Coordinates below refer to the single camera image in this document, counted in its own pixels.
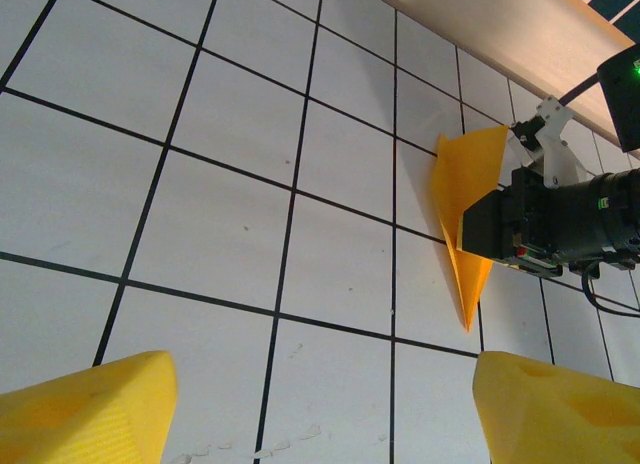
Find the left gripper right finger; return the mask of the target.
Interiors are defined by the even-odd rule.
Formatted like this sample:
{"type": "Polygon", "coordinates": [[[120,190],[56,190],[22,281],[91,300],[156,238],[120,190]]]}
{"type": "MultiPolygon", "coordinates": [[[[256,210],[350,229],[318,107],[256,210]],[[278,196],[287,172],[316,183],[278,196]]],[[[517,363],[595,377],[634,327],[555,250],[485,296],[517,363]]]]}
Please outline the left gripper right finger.
{"type": "Polygon", "coordinates": [[[472,392],[492,464],[640,464],[640,388],[485,351],[472,392]]]}

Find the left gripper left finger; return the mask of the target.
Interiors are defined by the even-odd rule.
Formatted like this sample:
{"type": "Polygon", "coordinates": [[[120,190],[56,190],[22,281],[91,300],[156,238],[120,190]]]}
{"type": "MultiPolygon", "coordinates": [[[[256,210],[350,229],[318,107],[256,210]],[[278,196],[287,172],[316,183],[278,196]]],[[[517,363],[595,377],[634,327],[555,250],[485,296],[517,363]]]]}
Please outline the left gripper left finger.
{"type": "Polygon", "coordinates": [[[177,394],[167,351],[0,394],[0,464],[160,464],[177,394]]]}

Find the yellow paper sheet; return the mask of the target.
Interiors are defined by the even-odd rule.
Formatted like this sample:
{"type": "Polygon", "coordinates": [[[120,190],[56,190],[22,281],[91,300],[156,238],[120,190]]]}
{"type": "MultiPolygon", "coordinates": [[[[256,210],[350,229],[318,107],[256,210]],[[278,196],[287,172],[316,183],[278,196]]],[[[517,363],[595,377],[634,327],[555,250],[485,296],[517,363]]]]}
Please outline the yellow paper sheet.
{"type": "Polygon", "coordinates": [[[470,332],[492,261],[458,245],[464,211],[498,188],[507,134],[506,125],[437,140],[431,197],[453,269],[461,324],[470,332]]]}

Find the white grid mat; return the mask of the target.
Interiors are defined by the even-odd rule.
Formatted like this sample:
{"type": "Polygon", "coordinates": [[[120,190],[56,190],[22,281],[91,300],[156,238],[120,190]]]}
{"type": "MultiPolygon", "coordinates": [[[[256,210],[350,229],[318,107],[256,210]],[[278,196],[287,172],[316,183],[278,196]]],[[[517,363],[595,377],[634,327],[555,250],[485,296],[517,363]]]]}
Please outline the white grid mat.
{"type": "Polygon", "coordinates": [[[575,275],[459,321],[436,140],[537,101],[380,0],[0,0],[0,393],[161,349],[167,464],[489,464],[481,351],[640,387],[575,275]]]}

